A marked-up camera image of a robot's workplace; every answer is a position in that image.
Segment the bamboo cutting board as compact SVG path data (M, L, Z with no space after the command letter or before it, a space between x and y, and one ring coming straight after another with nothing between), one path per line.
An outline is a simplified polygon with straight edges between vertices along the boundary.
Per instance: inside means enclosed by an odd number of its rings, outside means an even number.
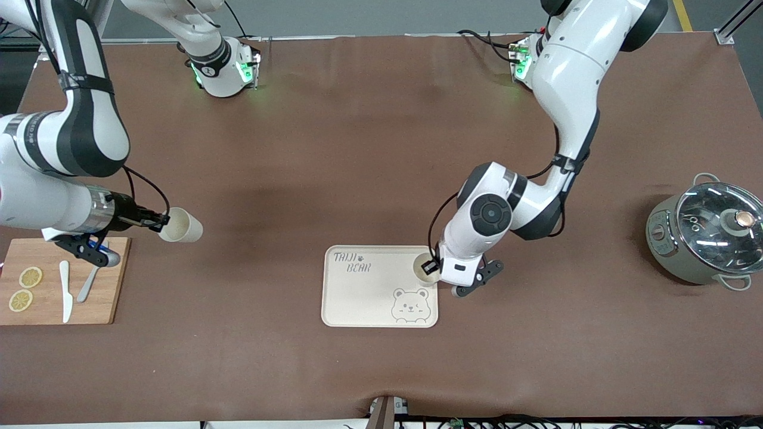
M122 261L114 267L100 268L87 301L78 303L80 288L93 265L76 260L71 254L42 239L19 238L11 241L0 274L0 326L64 324L59 272L59 264L63 260L69 261L69 291L74 298L68 324L111 324L125 276L131 240L128 237L112 237L107 240L107 246L116 251ZM41 268L44 279L39 285L28 288L35 297L30 307L24 312L12 312L8 301L17 290L25 290L18 283L18 278L31 266Z

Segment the brown table cover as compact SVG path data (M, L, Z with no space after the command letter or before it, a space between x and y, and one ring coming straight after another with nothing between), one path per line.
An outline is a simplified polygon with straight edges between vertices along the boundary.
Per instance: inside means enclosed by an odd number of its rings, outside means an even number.
M131 229L108 326L0 327L0 424L311 420L378 396L442 417L763 414L763 283L667 277L646 217L697 173L763 198L763 120L711 33L619 54L561 236L509 234L505 269L433 328L322 322L336 244L423 245L471 170L522 174L553 124L485 45L444 38L265 44L259 89L199 90L172 45L104 48L128 164L203 224Z

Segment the grey plastic knife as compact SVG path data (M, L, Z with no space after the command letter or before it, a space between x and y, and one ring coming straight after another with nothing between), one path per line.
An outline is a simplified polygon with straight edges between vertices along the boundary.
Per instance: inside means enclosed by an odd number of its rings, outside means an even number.
M92 270L90 271L90 274L88 274L88 277L86 278L84 282L84 285L82 286L82 288L80 288L79 294L77 296L78 303L84 303L87 301L99 269L100 269L99 266L92 267Z

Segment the cream bear print tray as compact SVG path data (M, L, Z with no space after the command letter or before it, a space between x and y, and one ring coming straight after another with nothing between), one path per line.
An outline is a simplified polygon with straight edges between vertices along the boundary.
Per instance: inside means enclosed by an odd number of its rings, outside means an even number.
M330 247L324 256L322 322L330 328L431 328L436 284L420 282L414 259L425 246Z

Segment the glass pot lid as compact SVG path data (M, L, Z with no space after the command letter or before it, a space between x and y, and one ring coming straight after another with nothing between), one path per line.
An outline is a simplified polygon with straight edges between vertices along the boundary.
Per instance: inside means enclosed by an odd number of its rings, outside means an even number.
M763 271L763 201L725 182L693 186L678 200L678 230L690 252L731 275Z

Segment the white IKEA cup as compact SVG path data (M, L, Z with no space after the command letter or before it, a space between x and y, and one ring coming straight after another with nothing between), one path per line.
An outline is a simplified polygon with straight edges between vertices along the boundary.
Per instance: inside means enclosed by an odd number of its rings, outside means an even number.
M158 233L158 236L169 243L194 243L203 234L203 225L182 207L170 207L166 212L168 223Z
M440 275L439 276L436 276L436 275L423 275L423 273L422 273L422 271L420 269L420 265L422 263L424 263L425 261L431 260L431 258L432 258L432 255L429 252L422 253L422 254L418 255L414 259L414 263L412 263L412 271L414 272L414 275L417 277L417 279L420 282L423 282L425 284L436 284L437 282L439 282L439 280L441 280L441 276Z

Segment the aluminium frame profile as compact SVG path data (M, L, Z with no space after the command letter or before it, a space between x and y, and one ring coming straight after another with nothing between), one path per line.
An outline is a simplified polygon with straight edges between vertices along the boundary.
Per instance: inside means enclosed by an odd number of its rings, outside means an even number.
M744 0L720 28L714 28L713 33L717 44L733 45L735 43L733 35L736 30L739 30L761 7L763 7L763 0Z

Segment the white plastic knife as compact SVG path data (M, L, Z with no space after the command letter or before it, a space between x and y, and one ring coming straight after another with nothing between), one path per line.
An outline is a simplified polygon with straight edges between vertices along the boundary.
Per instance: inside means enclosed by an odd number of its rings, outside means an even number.
M62 323L68 324L73 313L73 295L69 291L69 274L70 266L69 261L63 260L59 264L60 281L61 281L61 293L62 293Z

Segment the grey-green electric pot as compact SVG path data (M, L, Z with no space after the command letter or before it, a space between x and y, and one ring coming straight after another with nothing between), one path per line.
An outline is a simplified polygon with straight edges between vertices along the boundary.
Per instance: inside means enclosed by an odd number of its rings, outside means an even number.
M723 181L713 174L699 173L694 176L690 188L705 182ZM756 272L731 275L717 271L699 260L684 244L678 230L678 200L685 192L657 204L647 218L645 235L652 256L666 271L684 282L695 285L718 283L730 291L749 290L752 275Z

